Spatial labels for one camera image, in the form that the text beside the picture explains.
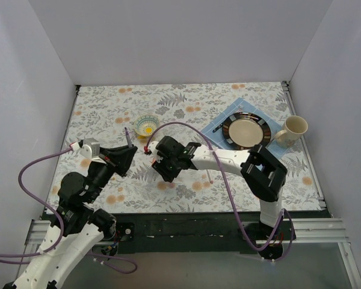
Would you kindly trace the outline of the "purple pen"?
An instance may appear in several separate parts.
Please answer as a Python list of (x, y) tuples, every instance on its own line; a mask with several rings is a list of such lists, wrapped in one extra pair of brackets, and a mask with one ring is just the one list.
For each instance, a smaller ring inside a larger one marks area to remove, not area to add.
[(125, 130), (125, 137), (126, 137), (126, 141), (128, 143), (128, 147), (131, 148), (132, 147), (132, 142), (131, 142), (131, 138), (130, 138), (130, 135), (129, 135), (129, 131), (128, 131), (127, 127), (124, 127), (124, 130)]

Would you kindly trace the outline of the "pink white pen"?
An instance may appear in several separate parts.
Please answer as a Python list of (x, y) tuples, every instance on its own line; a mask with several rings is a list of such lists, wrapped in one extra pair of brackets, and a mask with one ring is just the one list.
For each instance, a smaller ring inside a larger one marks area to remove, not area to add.
[(212, 175), (211, 175), (210, 171), (209, 171), (209, 170), (206, 170), (206, 173), (207, 173), (207, 176), (208, 176), (209, 183), (210, 183), (210, 184), (213, 184), (214, 181), (213, 181), (213, 179), (212, 179)]

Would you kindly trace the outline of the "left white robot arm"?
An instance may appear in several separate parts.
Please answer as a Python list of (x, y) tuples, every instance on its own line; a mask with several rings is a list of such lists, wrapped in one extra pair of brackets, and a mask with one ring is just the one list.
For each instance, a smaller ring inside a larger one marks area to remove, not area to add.
[(91, 158), (87, 175), (70, 172), (58, 191), (59, 205), (36, 256), (24, 272), (5, 288), (61, 288), (72, 270), (99, 241), (116, 235), (116, 218), (103, 209), (89, 207), (108, 181), (126, 176), (137, 147), (105, 149), (88, 140), (74, 142), (63, 152), (80, 151)]

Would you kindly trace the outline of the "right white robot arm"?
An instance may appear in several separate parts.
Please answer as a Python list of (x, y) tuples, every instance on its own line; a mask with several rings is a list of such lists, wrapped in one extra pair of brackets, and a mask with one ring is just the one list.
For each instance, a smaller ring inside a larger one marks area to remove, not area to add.
[(259, 199), (260, 231), (267, 239), (282, 232), (278, 221), (282, 210), (279, 194), (286, 181), (287, 168), (266, 148), (256, 145), (250, 150), (210, 150), (206, 145), (190, 142), (182, 145), (165, 136), (152, 141), (147, 152), (155, 161), (152, 167), (165, 182), (173, 182), (181, 170), (216, 170), (242, 176), (251, 192)]

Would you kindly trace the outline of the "patterned glass bowl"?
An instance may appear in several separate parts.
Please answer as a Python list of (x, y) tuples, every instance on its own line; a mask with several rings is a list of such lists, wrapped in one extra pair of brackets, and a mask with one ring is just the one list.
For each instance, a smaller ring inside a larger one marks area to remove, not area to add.
[(150, 137), (159, 127), (159, 119), (152, 114), (138, 117), (134, 123), (134, 131), (140, 137)]

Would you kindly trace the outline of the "floral table mat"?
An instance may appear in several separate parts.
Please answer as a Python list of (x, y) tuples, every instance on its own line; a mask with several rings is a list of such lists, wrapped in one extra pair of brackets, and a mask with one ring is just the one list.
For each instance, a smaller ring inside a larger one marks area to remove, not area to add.
[(133, 132), (136, 119), (152, 114), (159, 119), (159, 140), (169, 135), (182, 144), (199, 142), (199, 132), (238, 98), (261, 110), (278, 124), (291, 111), (279, 82), (234, 84), (164, 84), (81, 87), (66, 134), (66, 143), (95, 138), (104, 148), (126, 144), (125, 130), (138, 148), (128, 174), (114, 176), (92, 204), (109, 213), (196, 213), (258, 211), (259, 201), (245, 181), (219, 172), (186, 170), (167, 183), (144, 154), (145, 139)]

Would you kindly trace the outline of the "blue checked cloth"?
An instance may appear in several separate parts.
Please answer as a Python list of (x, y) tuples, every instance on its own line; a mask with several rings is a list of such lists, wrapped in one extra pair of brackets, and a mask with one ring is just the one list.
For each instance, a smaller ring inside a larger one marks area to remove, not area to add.
[(203, 128), (202, 134), (220, 149), (240, 151), (261, 145), (276, 158), (281, 158), (286, 149), (271, 140), (281, 129), (261, 110), (238, 98)]

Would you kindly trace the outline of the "dark striped plate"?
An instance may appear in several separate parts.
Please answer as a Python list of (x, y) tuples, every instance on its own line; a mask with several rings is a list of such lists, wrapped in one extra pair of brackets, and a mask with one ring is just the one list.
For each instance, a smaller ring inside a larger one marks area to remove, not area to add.
[(271, 141), (271, 128), (254, 113), (233, 113), (223, 122), (222, 134), (230, 148), (239, 151), (256, 145), (266, 146)]

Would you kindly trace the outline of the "cream ceramic mug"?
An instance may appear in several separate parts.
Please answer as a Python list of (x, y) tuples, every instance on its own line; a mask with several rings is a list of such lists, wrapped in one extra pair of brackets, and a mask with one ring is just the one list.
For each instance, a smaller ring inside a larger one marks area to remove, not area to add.
[(282, 129), (274, 136), (281, 148), (290, 148), (308, 130), (306, 120), (300, 116), (289, 116)]

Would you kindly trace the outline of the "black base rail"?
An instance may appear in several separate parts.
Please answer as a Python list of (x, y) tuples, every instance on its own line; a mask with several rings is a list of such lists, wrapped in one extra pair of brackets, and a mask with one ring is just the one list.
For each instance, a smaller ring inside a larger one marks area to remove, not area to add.
[(119, 214), (116, 218), (119, 254), (255, 253), (233, 213)]

